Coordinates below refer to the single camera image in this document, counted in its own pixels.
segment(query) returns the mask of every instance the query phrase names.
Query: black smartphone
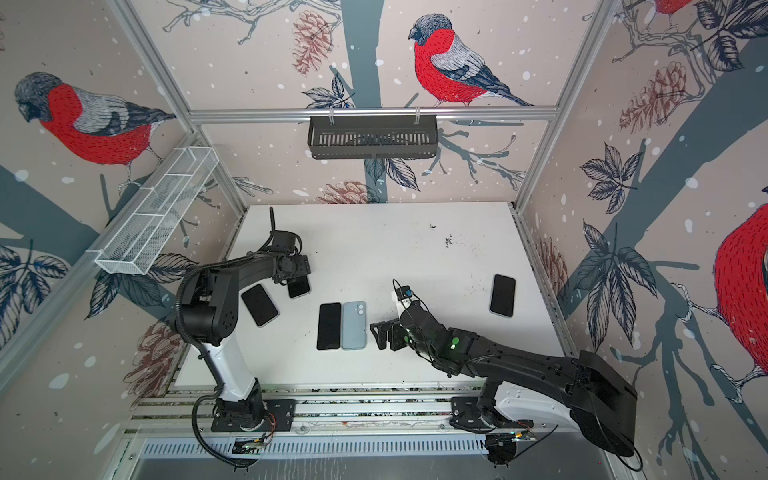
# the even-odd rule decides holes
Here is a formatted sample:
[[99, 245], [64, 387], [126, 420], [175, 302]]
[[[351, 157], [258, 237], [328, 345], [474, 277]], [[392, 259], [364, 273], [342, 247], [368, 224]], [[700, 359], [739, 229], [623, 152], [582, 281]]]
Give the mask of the black smartphone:
[[341, 347], [341, 303], [324, 303], [317, 320], [317, 349]]
[[253, 321], [258, 326], [264, 326], [278, 315], [277, 307], [272, 303], [270, 296], [266, 294], [266, 290], [262, 285], [256, 285], [248, 289], [240, 297], [242, 297], [243, 303], [248, 307]]
[[515, 285], [517, 281], [508, 276], [493, 277], [493, 293], [491, 293], [491, 311], [497, 315], [512, 317], [515, 312]]
[[300, 276], [288, 283], [288, 296], [296, 298], [306, 295], [310, 292], [310, 279], [307, 276]]

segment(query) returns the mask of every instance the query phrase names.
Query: black metal basket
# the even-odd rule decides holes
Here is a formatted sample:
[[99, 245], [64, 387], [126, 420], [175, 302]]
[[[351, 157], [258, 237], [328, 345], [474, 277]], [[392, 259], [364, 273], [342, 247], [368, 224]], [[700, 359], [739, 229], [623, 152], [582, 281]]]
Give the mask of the black metal basket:
[[312, 157], [432, 158], [437, 155], [437, 117], [421, 115], [312, 117], [307, 144]]

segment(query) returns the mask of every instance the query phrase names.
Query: pine cone illustration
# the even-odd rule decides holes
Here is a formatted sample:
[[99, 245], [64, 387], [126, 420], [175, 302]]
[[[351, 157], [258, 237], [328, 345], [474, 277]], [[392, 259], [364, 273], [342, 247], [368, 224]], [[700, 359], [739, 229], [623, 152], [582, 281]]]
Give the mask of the pine cone illustration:
[[312, 68], [317, 71], [331, 50], [331, 27], [318, 13], [305, 10], [293, 24], [293, 67], [306, 77]]
[[123, 378], [123, 382], [130, 383], [128, 393], [136, 395], [131, 410], [144, 397], [162, 393], [176, 353], [181, 349], [181, 336], [171, 332], [164, 323], [157, 322], [139, 338], [136, 349], [136, 368]]
[[547, 240], [538, 239], [536, 246], [541, 263], [544, 264], [544, 270], [547, 272], [549, 281], [552, 284], [554, 293], [561, 300], [565, 294], [565, 286], [568, 284], [568, 267], [565, 266], [565, 257], [560, 250], [552, 244], [552, 237]]
[[322, 204], [377, 204], [379, 198], [365, 184], [346, 180], [343, 184], [326, 185], [323, 196], [317, 197]]
[[661, 125], [667, 121], [676, 106], [683, 101], [685, 93], [685, 67], [679, 61], [672, 61], [667, 67], [656, 70], [648, 79], [648, 86], [629, 100], [629, 108], [619, 116], [619, 130], [629, 127], [632, 134], [652, 124]]

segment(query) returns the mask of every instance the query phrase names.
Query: light blue smartphone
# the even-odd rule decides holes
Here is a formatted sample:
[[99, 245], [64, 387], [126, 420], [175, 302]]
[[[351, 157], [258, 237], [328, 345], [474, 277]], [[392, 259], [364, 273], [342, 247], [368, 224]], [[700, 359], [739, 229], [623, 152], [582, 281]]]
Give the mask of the light blue smartphone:
[[366, 325], [366, 303], [344, 303], [341, 312], [341, 348], [359, 350], [366, 348], [368, 336]]

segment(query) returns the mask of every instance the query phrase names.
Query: bird illustration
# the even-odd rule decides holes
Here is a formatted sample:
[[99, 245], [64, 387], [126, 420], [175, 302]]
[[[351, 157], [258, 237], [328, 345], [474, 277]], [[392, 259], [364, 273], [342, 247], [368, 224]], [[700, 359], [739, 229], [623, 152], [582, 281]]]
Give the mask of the bird illustration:
[[690, 320], [693, 309], [722, 320], [755, 361], [752, 371], [741, 380], [735, 380], [722, 366], [711, 366], [736, 389], [736, 396], [729, 400], [742, 403], [744, 385], [768, 376], [768, 204], [723, 240], [717, 249], [714, 276], [717, 308], [693, 303], [685, 285], [672, 285], [683, 291], [688, 302], [688, 313], [681, 320]]
[[493, 75], [480, 54], [464, 45], [445, 15], [423, 15], [413, 24], [408, 38], [415, 40], [416, 77], [437, 98], [435, 106], [446, 101], [469, 106], [481, 97], [502, 97], [531, 106]]
[[145, 150], [154, 154], [149, 139], [155, 128], [176, 118], [114, 95], [73, 87], [42, 71], [21, 79], [15, 96], [22, 117], [27, 122], [37, 118], [73, 154], [95, 164], [125, 165], [128, 179], [118, 191], [128, 184], [138, 186], [131, 179], [131, 162]]

